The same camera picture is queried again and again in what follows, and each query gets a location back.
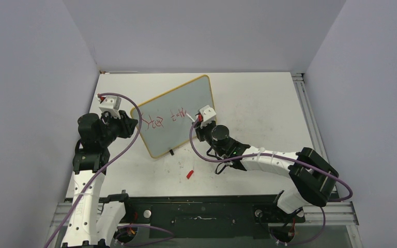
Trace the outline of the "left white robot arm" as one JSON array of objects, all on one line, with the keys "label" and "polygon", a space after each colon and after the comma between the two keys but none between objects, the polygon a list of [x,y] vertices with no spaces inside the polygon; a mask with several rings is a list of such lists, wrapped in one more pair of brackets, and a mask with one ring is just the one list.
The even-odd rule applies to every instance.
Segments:
[{"label": "left white robot arm", "polygon": [[112,162],[108,147],[117,138],[137,138],[135,130],[141,121],[119,111],[114,117],[108,111],[101,116],[88,113],[78,119],[80,140],[73,158],[74,196],[68,223],[60,247],[109,247],[119,222],[132,219],[133,208],[125,203],[126,193],[108,197],[106,207],[98,214],[100,191],[106,166]]}]

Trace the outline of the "yellow framed whiteboard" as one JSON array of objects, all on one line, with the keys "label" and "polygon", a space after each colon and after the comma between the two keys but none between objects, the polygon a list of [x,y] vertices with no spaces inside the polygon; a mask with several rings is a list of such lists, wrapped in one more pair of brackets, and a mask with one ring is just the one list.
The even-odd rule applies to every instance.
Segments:
[{"label": "yellow framed whiteboard", "polygon": [[210,78],[201,75],[139,104],[140,136],[151,158],[157,159],[189,141],[199,109],[214,107]]}]

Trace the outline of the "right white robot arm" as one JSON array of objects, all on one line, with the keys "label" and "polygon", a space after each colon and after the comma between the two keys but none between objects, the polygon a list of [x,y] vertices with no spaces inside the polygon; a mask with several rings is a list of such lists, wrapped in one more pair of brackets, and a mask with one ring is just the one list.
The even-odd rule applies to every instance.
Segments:
[{"label": "right white robot arm", "polygon": [[200,142],[206,142],[216,156],[210,162],[223,163],[241,171],[261,171],[290,179],[293,186],[278,194],[272,216],[285,221],[306,206],[326,206],[335,187],[338,172],[315,150],[304,147],[299,152],[276,152],[243,144],[230,137],[229,129],[215,121],[203,126],[193,123]]}]

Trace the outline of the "red marker cap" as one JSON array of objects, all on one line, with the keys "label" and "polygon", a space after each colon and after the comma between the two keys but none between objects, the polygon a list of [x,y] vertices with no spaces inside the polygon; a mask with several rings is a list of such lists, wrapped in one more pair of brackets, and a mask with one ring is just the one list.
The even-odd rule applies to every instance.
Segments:
[{"label": "red marker cap", "polygon": [[190,179],[190,177],[193,175],[193,173],[194,173],[194,170],[190,170],[190,171],[188,172],[188,174],[186,175],[186,178],[187,178],[187,179]]}]

